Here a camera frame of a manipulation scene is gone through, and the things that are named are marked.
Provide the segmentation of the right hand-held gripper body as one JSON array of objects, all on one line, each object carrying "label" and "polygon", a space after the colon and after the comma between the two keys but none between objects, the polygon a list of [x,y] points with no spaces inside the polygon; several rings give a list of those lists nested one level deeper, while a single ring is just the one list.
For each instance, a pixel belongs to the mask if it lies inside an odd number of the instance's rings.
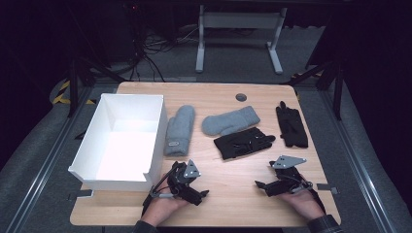
[{"label": "right hand-held gripper body", "polygon": [[280,155],[276,161],[270,161],[278,180],[271,183],[271,188],[279,188],[280,194],[296,193],[299,190],[311,189],[313,184],[306,181],[296,169],[296,165],[305,163],[305,158]]}]

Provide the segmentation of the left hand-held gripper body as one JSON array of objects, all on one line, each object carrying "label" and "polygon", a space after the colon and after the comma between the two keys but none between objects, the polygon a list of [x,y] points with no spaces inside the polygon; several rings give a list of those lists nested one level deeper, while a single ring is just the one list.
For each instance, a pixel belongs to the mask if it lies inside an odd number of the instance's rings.
[{"label": "left hand-held gripper body", "polygon": [[181,198],[201,198],[202,194],[189,185],[200,176],[200,172],[190,159],[188,162],[176,161],[167,179],[168,186],[175,196]]}]

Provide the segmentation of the grey mitten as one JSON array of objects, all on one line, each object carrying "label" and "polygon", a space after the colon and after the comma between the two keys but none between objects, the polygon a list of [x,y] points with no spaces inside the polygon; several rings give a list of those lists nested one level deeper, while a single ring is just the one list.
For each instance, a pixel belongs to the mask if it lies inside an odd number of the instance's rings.
[{"label": "grey mitten", "polygon": [[164,146],[166,156],[186,156],[189,153],[194,117],[194,107],[184,105],[169,119]]},{"label": "grey mitten", "polygon": [[247,129],[260,122],[260,118],[252,106],[224,113],[217,116],[206,116],[201,124],[206,135],[228,135]]}]

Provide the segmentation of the white box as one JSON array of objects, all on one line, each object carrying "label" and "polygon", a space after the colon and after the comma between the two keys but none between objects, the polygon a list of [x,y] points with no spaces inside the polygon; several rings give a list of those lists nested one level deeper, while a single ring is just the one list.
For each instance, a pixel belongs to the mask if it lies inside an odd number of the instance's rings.
[{"label": "white box", "polygon": [[104,93],[68,171],[92,190],[147,192],[161,175],[161,95]]}]

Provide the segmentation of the grey tape piece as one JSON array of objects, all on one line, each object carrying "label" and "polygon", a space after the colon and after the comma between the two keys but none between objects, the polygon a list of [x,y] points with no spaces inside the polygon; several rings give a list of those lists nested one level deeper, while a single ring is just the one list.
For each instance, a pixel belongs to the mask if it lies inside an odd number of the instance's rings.
[{"label": "grey tape piece", "polygon": [[330,191],[333,195],[339,194],[339,190],[335,186],[331,186],[328,183],[317,183],[317,189],[318,190],[328,190]]},{"label": "grey tape piece", "polygon": [[93,195],[93,191],[91,189],[83,189],[83,190],[78,190],[75,192],[71,192],[67,200],[68,201],[76,201],[78,198],[86,198],[86,197],[91,197]]}]

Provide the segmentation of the black glove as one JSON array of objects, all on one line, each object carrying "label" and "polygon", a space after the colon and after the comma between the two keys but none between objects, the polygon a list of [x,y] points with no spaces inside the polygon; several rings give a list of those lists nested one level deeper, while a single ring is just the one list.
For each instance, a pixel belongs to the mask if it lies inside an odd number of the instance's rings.
[{"label": "black glove", "polygon": [[257,127],[252,127],[241,132],[221,136],[214,140],[214,144],[220,151],[223,160],[227,160],[269,149],[275,140],[275,136],[265,135]]},{"label": "black glove", "polygon": [[308,137],[299,111],[289,108],[284,101],[281,101],[276,108],[276,114],[285,146],[307,149]]}]

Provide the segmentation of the black metal stand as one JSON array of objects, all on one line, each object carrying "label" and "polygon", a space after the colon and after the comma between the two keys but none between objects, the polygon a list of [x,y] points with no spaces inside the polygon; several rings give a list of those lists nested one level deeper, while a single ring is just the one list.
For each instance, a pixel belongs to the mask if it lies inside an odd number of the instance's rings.
[{"label": "black metal stand", "polygon": [[80,98],[78,94],[78,81],[81,81],[86,87],[92,87],[95,84],[95,78],[91,74],[90,69],[93,68],[105,77],[117,83],[125,82],[125,79],[115,74],[109,69],[105,68],[96,62],[91,61],[85,57],[77,56],[72,59],[69,68],[69,81],[70,81],[70,111],[69,117],[72,117],[77,111],[80,105]]},{"label": "black metal stand", "polygon": [[296,75],[294,78],[291,78],[289,81],[285,82],[285,85],[294,86],[309,79],[310,77],[317,75],[318,73],[321,74],[315,84],[315,87],[318,90],[328,90],[330,85],[334,83],[332,110],[335,117],[340,120],[342,89],[344,82],[343,66],[340,62],[329,61],[324,64],[318,65],[301,75]]}]

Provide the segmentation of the yellow black floor tape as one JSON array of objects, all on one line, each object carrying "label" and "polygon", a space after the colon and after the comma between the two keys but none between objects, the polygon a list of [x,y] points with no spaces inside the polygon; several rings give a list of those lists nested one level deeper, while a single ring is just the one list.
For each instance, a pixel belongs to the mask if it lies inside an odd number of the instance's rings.
[{"label": "yellow black floor tape", "polygon": [[69,98],[64,97],[64,93],[70,87],[69,81],[64,81],[61,85],[59,91],[57,92],[56,96],[51,101],[53,104],[70,104],[71,100]]}]

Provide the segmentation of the metal floor rail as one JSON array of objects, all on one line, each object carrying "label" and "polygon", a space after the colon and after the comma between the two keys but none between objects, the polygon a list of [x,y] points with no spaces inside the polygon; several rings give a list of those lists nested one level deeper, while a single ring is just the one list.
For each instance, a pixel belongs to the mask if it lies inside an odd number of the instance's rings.
[{"label": "metal floor rail", "polygon": [[383,201],[380,198],[376,187],[368,175],[366,168],[364,167],[359,154],[356,152],[349,134],[345,128],[345,125],[335,115],[333,109],[332,100],[327,92],[320,91],[319,95],[326,106],[328,115],[332,118],[332,123],[337,131],[339,138],[346,151],[348,162],[356,177],[362,196],[372,213],[372,216],[380,230],[380,233],[397,233],[395,226],[389,218],[389,214],[383,205]]},{"label": "metal floor rail", "polygon": [[39,199],[51,173],[55,166],[56,161],[62,154],[62,149],[66,144],[68,135],[75,124],[80,111],[86,104],[90,93],[92,92],[91,87],[85,87],[78,96],[79,100],[76,102],[77,107],[75,110],[65,118],[63,125],[59,131],[57,138],[54,140],[53,145],[48,152],[40,170],[33,179],[28,191],[26,192],[24,199],[19,205],[13,219],[9,223],[7,229],[4,233],[20,233],[23,225],[26,223],[31,211],[33,210],[37,200]]}]

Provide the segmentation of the white desk frame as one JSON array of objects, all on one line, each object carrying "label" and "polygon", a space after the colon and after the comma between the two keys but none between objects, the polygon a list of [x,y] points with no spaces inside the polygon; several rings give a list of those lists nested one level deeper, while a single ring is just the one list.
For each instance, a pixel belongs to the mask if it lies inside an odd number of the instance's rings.
[{"label": "white desk frame", "polygon": [[206,28],[234,28],[234,29],[272,29],[274,37],[266,43],[275,73],[281,75],[283,68],[277,54],[277,44],[287,15],[287,8],[277,13],[232,13],[210,12],[204,5],[199,7],[198,16],[198,47],[195,63],[195,72],[202,73],[205,56],[204,30]]}]

